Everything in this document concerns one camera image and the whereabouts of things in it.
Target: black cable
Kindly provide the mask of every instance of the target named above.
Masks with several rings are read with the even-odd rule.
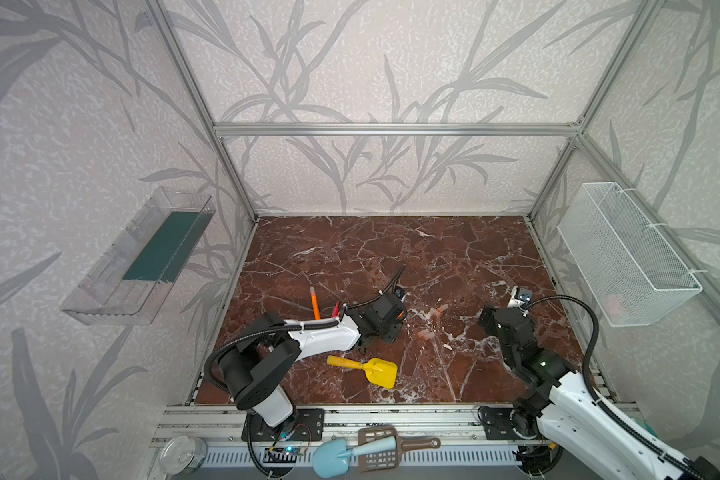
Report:
[[[613,409],[611,409],[607,403],[605,402],[598,394],[597,390],[595,389],[595,386],[592,384],[592,371],[590,370],[590,360],[592,359],[592,354],[595,350],[595,344],[597,343],[597,337],[600,334],[600,324],[597,321],[597,316],[595,315],[595,312],[592,310],[592,308],[587,305],[585,302],[577,299],[575,296],[569,296],[569,295],[550,295],[550,296],[544,296],[542,298],[539,298],[538,300],[534,300],[531,303],[528,303],[525,308],[522,308],[522,310],[530,310],[530,308],[534,305],[537,305],[541,302],[546,302],[548,300],[568,300],[569,302],[574,302],[577,305],[583,307],[586,311],[586,313],[590,316],[592,319],[592,336],[590,337],[589,343],[586,344],[586,351],[584,352],[584,358],[581,360],[581,371],[583,373],[584,377],[584,384],[586,386],[586,390],[589,392],[590,396],[592,397],[592,400],[595,405],[597,405],[601,410],[605,412],[605,414],[614,421],[615,424],[617,424],[619,427],[621,427],[625,432],[629,433],[631,436],[634,437],[635,440],[642,443],[646,448],[651,450],[653,453],[657,454],[659,456],[660,460],[666,461],[672,466],[678,468],[681,472],[687,473],[695,480],[706,480],[703,475],[699,474],[696,470],[682,462],[681,460],[678,460],[677,458],[674,458],[670,455],[665,455],[663,449],[659,447],[658,445],[655,445],[651,440],[648,438],[645,438],[642,436],[637,430],[632,428],[629,424],[624,422],[621,417],[619,417]]]
[[[384,293],[397,288],[398,282],[400,281],[400,276],[403,274],[404,271],[405,271],[405,265],[401,266],[398,269],[397,273],[395,273],[393,275],[392,279],[389,281],[389,283],[387,283],[387,285],[384,287],[384,290],[382,290],[381,293],[379,293],[378,295],[376,295],[375,297],[373,297],[370,300],[366,300],[365,302],[355,303],[354,305],[348,305],[347,308],[358,308],[360,306],[366,306],[366,305],[374,303],[376,300],[382,298],[382,295]]]
[[[549,455],[550,449],[546,445],[538,446],[534,448],[533,450],[530,450],[529,452],[518,452],[515,455],[519,456],[521,458],[535,458],[535,457],[541,457],[545,455]]]
[[[338,325],[339,321],[334,320],[331,322],[320,322],[316,323],[314,322],[305,322],[302,326],[301,324],[292,324],[292,325],[279,325],[279,326],[271,326],[268,329],[264,330],[258,330],[255,332],[250,332],[246,335],[239,336],[236,339],[222,345],[218,349],[214,350],[210,355],[208,355],[208,358],[206,359],[205,364],[202,366],[202,371],[205,374],[205,378],[208,379],[208,382],[210,382],[211,385],[216,387],[217,389],[222,390],[223,392],[230,393],[230,389],[227,388],[224,381],[213,375],[213,372],[211,371],[211,367],[213,366],[213,363],[218,360],[221,356],[226,354],[228,351],[230,351],[235,345],[238,343],[249,340],[251,338],[259,338],[260,336],[266,336],[270,335],[272,333],[278,333],[278,332],[296,332],[304,330],[323,330],[327,328],[333,328],[334,326]]]
[[[522,460],[523,458],[535,458],[540,456],[549,456],[551,452],[551,448],[544,446],[544,451],[541,454],[536,455],[528,455],[523,456],[521,454],[516,454],[518,456],[518,460]],[[563,452],[565,452],[565,448],[561,446],[557,446],[555,449],[554,457],[552,457],[552,460],[550,461],[550,464],[544,469],[544,470],[526,470],[525,465],[518,465],[518,470],[520,470],[522,473],[529,475],[531,477],[543,477],[545,474],[549,473],[552,468],[555,468],[558,462],[560,462],[560,459],[563,457]]]
[[[246,422],[245,422],[245,424],[243,425],[243,429],[246,431],[246,434],[247,434],[247,437],[248,437],[248,440],[247,440],[248,455],[251,456],[251,461],[253,462],[253,466],[255,466],[255,467],[256,467],[256,470],[258,470],[262,475],[266,475],[266,477],[267,477],[268,479],[271,478],[272,480],[277,480],[278,478],[283,478],[283,477],[285,477],[286,475],[288,475],[288,474],[291,472],[291,470],[294,469],[294,467],[288,468],[288,471],[285,472],[285,473],[283,473],[282,475],[273,476],[272,474],[275,473],[275,470],[276,470],[276,469],[275,469],[275,468],[270,468],[270,470],[267,471],[267,470],[264,468],[264,466],[259,462],[259,459],[258,459],[258,457],[256,456],[256,453],[253,451],[253,442],[251,441],[251,417],[252,417],[252,416],[251,416],[250,413],[247,413],[247,414],[246,414]]]

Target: pencil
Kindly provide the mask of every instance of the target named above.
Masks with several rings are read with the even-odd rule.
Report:
[[[309,294],[312,295],[312,309],[315,311],[315,320],[320,320],[320,309],[317,306],[317,294],[315,294],[315,287],[309,287]]]

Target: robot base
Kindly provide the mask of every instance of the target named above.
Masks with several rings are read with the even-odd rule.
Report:
[[[317,442],[322,440],[322,430],[325,424],[326,411],[322,408],[304,408],[296,410],[298,417],[296,423],[303,423],[309,428],[309,433],[312,435],[307,438],[307,429],[304,427],[298,427],[293,431],[293,434],[288,439],[283,441],[291,442]],[[252,442],[274,442],[277,432],[274,428],[268,426],[264,422],[264,418],[256,414],[251,417],[251,441]],[[248,440],[247,431],[242,431],[242,440],[245,442]]]

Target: white wire basket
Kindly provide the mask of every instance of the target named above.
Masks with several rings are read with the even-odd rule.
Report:
[[[582,184],[557,226],[612,326],[654,323],[702,288],[618,184]]]

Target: wallpaper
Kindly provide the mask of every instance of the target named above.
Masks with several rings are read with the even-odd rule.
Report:
[[[165,4],[217,122],[432,123],[576,121],[638,2]]]
[[[563,142],[247,137],[227,139],[227,150],[255,208],[267,214],[525,214]]]
[[[216,122],[571,122],[638,1],[166,0]],[[225,138],[265,214],[523,214],[562,138]]]
[[[589,134],[720,284],[720,0],[685,5],[662,9]]]
[[[581,184],[597,181],[606,179],[584,153],[574,154],[534,226],[553,276],[599,316],[600,308],[557,231]],[[588,315],[578,306],[564,306],[588,339]],[[720,327],[698,298],[650,326],[613,328],[600,321],[595,359],[609,388],[619,400],[637,402],[662,440],[692,458],[704,456],[720,469]]]
[[[250,224],[139,2],[0,0],[0,475],[132,478]],[[153,324],[60,305],[154,189],[217,212]]]

